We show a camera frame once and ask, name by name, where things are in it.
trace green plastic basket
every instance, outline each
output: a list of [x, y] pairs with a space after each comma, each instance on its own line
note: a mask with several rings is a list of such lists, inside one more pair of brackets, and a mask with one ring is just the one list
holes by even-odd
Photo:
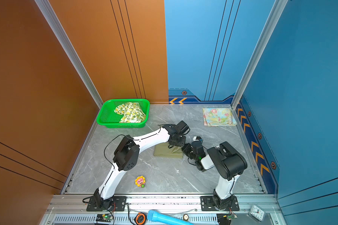
[[[114, 112], [117, 106], [120, 106], [126, 102], [136, 102], [139, 103], [140, 108], [145, 113], [146, 118], [141, 123], [119, 123], [123, 115], [119, 115]], [[104, 102], [102, 108], [99, 111], [97, 117], [97, 123], [99, 125], [104, 125], [107, 128], [141, 128], [145, 126], [146, 121], [148, 120], [149, 115], [149, 106], [150, 103], [146, 99], [136, 98], [136, 99], [110, 99]]]

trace blue wall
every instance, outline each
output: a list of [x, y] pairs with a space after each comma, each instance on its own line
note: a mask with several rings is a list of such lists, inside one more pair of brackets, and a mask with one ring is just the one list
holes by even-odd
[[280, 167], [289, 225], [338, 222], [338, 207], [321, 209], [338, 205], [338, 1], [288, 1], [244, 97]]
[[273, 3], [165, 0], [169, 89], [187, 89], [202, 101], [235, 93]]

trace yellow chevron arrow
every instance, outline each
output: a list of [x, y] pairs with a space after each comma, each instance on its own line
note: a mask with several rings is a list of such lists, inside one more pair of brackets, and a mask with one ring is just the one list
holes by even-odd
[[240, 109], [240, 108], [238, 109], [238, 117], [239, 117], [239, 111], [243, 111], [243, 109]]
[[261, 157], [262, 159], [264, 159], [263, 156], [262, 156], [261, 154], [259, 154], [258, 152], [256, 152], [256, 162], [257, 162], [257, 163], [258, 163], [258, 156]]
[[259, 148], [259, 146], [258, 146], [258, 144], [257, 144], [257, 143], [255, 143], [255, 142], [252, 142], [252, 152], [253, 152], [253, 145], [254, 145], [254, 146], [257, 146], [257, 147]]
[[270, 173], [269, 172], [269, 169], [265, 166], [265, 165], [263, 165], [263, 164], [260, 164], [260, 174], [263, 176], [263, 169], [265, 169], [266, 171], [268, 171], [268, 173]]
[[243, 124], [242, 121], [243, 121], [243, 118], [246, 119], [245, 116], [240, 116], [240, 124]]
[[179, 101], [180, 104], [184, 104], [183, 101], [187, 98], [183, 98], [182, 100]]
[[244, 123], [244, 133], [245, 133], [245, 127], [250, 127], [249, 124]]
[[173, 101], [175, 101], [175, 100], [177, 100], [177, 99], [178, 99], [178, 98], [173, 98], [173, 99], [170, 101], [170, 103], [174, 105], [175, 103], [174, 103]]

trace orange ring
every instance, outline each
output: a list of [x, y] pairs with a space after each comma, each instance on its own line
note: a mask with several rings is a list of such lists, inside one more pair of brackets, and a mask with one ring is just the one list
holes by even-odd
[[[138, 217], [139, 217], [139, 216], [143, 216], [143, 217], [144, 217], [144, 220], [143, 220], [143, 222], [141, 222], [141, 223], [138, 222]], [[143, 223], [145, 223], [145, 220], [146, 220], [145, 214], [143, 214], [143, 213], [141, 213], [141, 212], [138, 213], [137, 216], [135, 217], [135, 222], [136, 222], [138, 225], [142, 225]]]

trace orange wall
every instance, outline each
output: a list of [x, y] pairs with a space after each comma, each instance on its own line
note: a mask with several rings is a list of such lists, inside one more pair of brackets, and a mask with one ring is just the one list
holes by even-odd
[[168, 102], [164, 0], [50, 0], [103, 101]]
[[0, 224], [39, 223], [98, 110], [35, 2], [0, 1]]

